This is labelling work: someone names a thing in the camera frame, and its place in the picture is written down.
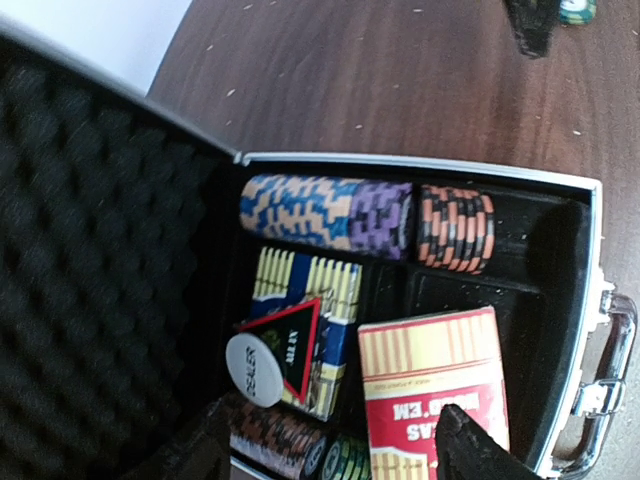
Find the black triangular all-in button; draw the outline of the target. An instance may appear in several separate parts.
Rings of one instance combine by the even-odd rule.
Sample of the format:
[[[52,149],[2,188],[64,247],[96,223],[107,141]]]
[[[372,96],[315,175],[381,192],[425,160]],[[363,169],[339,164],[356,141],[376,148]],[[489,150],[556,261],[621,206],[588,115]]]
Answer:
[[[284,388],[301,404],[309,390],[321,306],[322,300],[316,297],[238,327],[269,347],[281,368]]]

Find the red Texas Hold'em card box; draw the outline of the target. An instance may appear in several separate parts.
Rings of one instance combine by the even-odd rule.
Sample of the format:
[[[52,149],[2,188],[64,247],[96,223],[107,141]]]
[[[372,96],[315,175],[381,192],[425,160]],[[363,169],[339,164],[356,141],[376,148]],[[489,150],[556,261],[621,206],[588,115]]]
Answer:
[[[447,404],[510,447],[493,307],[363,324],[358,343],[373,478],[436,478],[436,426]]]

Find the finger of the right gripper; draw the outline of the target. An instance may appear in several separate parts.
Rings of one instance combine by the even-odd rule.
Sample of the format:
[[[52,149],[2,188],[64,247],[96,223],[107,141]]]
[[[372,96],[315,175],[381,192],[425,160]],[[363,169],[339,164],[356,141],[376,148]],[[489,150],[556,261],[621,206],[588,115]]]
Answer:
[[[519,51],[529,58],[548,55],[558,23],[560,0],[504,0]]]

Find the aluminium poker case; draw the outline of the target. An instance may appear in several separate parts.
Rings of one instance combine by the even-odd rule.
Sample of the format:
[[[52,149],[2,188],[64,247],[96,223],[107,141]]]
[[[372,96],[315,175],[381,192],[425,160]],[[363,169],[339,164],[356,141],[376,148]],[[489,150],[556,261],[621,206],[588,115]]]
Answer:
[[[498,258],[484,278],[363,259],[363,319],[493,305],[516,458],[582,479],[615,410],[573,414],[589,335],[612,329],[597,377],[623,381],[633,301],[601,279],[602,187],[505,165],[312,152],[241,153],[9,24],[1,27],[1,475],[113,479],[226,388],[222,342],[249,302],[259,243],[242,183],[362,174],[485,188]]]

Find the orange black chip stack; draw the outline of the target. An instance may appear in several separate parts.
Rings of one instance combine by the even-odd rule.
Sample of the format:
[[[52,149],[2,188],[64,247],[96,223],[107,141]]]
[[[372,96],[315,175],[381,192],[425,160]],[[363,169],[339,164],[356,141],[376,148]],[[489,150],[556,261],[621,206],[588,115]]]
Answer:
[[[423,185],[417,258],[429,268],[478,275],[496,245],[492,198],[475,190]]]

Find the white dealer button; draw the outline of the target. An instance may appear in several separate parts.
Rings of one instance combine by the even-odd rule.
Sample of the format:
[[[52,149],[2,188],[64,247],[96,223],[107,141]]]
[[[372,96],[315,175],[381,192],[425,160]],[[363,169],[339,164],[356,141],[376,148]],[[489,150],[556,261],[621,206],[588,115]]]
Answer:
[[[275,355],[261,339],[250,333],[234,335],[225,359],[233,383],[247,400],[262,408],[281,401],[284,378]]]

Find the brown chip stack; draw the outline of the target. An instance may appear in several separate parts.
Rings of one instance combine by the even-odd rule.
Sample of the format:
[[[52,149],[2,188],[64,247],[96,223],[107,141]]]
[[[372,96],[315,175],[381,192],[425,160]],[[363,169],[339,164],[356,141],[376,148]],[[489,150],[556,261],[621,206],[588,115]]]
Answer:
[[[328,445],[321,425],[238,396],[226,398],[225,410],[232,450],[286,479],[317,476]]]

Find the purple chip stack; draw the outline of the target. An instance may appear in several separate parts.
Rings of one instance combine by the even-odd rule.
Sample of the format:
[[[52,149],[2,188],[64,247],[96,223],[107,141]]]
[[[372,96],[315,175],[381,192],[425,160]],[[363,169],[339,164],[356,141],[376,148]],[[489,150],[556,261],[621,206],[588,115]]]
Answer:
[[[413,185],[364,180],[349,212],[350,251],[387,260],[405,260],[412,233]]]

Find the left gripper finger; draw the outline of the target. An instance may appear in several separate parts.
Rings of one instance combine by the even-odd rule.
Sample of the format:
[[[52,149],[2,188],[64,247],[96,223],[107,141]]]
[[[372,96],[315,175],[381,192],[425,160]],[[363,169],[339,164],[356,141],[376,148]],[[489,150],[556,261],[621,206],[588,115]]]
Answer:
[[[440,480],[538,479],[456,404],[441,410],[435,440]]]

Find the blue card deck box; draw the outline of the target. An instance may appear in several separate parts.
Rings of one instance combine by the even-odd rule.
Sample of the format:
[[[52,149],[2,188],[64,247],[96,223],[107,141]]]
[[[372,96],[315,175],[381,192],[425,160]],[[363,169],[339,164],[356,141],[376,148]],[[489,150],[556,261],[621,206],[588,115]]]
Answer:
[[[248,318],[236,326],[274,354],[282,401],[321,421],[334,414],[362,277],[357,263],[264,247]]]

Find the green poker chip right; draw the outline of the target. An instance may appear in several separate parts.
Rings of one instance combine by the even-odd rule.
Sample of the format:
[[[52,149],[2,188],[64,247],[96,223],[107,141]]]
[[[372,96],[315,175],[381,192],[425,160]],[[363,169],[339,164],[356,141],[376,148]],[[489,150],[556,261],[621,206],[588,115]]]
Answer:
[[[596,11],[596,0],[561,0],[559,20],[564,25],[588,25]]]

